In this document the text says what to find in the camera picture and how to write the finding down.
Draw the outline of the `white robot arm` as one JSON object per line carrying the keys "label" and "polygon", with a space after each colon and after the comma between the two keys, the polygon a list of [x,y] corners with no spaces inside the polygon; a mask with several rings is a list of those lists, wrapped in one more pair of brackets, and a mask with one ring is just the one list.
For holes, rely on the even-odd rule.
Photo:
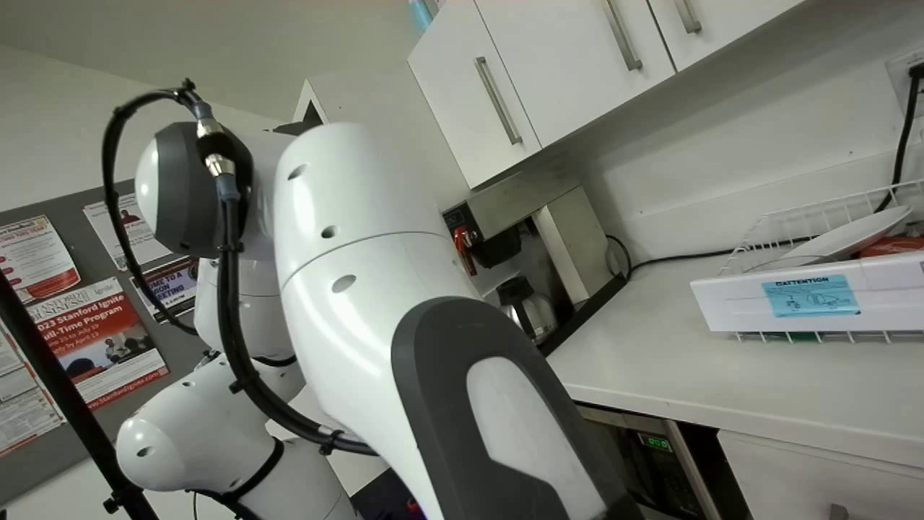
{"label": "white robot arm", "polygon": [[387,462],[423,520],[641,520],[374,134],[178,121],[142,153],[136,195],[156,241],[199,260],[192,329],[217,355],[118,428],[130,484],[245,520],[352,520],[341,448]]}

